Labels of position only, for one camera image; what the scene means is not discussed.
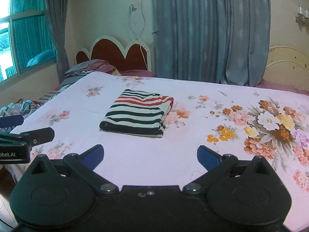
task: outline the folded towel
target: folded towel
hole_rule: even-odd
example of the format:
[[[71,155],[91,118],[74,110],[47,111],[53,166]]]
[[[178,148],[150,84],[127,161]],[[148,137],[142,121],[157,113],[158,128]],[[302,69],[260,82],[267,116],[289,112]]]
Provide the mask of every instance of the folded towel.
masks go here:
[[[107,132],[146,137],[163,136],[163,121],[173,106],[172,97],[126,89],[110,107],[100,128]]]

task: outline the window frame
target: window frame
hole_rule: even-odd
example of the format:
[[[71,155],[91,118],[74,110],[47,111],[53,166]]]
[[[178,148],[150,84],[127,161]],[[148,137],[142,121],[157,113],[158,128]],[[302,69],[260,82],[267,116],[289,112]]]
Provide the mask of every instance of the window frame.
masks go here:
[[[12,11],[11,0],[10,0],[9,6],[10,6],[10,11]],[[15,66],[15,69],[16,69],[16,74],[0,82],[0,92],[4,91],[5,89],[9,88],[13,84],[16,84],[17,82],[25,79],[26,77],[30,75],[33,75],[51,65],[56,64],[56,58],[55,58],[53,60],[38,63],[31,67],[28,67],[28,69],[25,69],[22,73],[20,72],[19,67],[16,64],[17,58],[16,58],[15,42],[14,42],[13,27],[12,27],[13,21],[17,19],[23,19],[23,18],[33,17],[33,16],[40,16],[40,15],[45,15],[44,11],[31,10],[31,11],[21,12],[21,13],[17,13],[17,14],[9,15],[7,17],[0,18],[0,24],[6,23],[6,22],[9,23],[11,55],[12,55],[13,65]]]

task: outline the bed sheet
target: bed sheet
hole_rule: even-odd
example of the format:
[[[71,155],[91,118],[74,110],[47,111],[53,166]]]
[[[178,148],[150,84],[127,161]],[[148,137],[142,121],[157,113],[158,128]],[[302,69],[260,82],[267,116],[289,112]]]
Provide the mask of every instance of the bed sheet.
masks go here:
[[[100,122],[125,89],[174,97],[162,138],[108,133]],[[95,172],[118,185],[179,185],[207,171],[197,161],[206,145],[241,160],[263,155],[292,197],[285,225],[309,221],[309,97],[287,91],[161,78],[117,77],[93,72],[47,102],[12,132],[52,127],[52,142],[33,147],[60,159],[102,144]],[[24,171],[27,165],[20,165]]]

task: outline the screw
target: screw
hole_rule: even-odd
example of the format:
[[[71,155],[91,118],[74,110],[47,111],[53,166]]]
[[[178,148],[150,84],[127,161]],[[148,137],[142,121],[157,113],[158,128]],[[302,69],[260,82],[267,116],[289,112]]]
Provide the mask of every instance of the screw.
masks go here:
[[[183,189],[191,193],[196,193],[201,189],[201,186],[197,183],[192,182],[189,183],[188,185],[185,185]]]
[[[101,186],[101,190],[103,190],[104,192],[113,192],[117,189],[117,186],[112,184],[112,183],[106,183],[106,184],[103,184]]]
[[[224,159],[231,157],[231,156],[233,156],[233,154],[230,154],[230,153],[223,154]]]

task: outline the electrical cord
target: electrical cord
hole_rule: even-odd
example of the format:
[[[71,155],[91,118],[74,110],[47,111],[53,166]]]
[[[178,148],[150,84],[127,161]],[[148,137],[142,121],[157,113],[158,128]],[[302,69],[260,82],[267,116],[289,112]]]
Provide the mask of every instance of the electrical cord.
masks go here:
[[[132,31],[133,34],[135,34],[135,39],[139,42],[139,46],[140,46],[140,49],[141,49],[141,54],[143,56],[143,59],[144,59],[144,63],[145,65],[147,66],[147,63],[146,63],[146,59],[145,59],[145,56],[144,56],[144,53],[142,51],[142,43],[141,41],[139,40],[140,37],[142,36],[144,30],[145,30],[145,26],[146,26],[146,19],[145,19],[145,15],[144,15],[144,11],[143,11],[143,0],[141,0],[141,10],[142,10],[142,17],[143,17],[143,21],[144,21],[144,25],[143,25],[143,29],[141,31],[141,33],[138,35],[137,32],[135,32],[132,27],[131,27],[131,15],[132,15],[132,10],[130,11],[130,21],[129,21],[129,28],[130,30]]]
[[[4,222],[2,219],[0,219],[0,222],[2,222],[3,224],[7,225],[9,228],[14,229],[12,226],[8,225],[6,222]]]

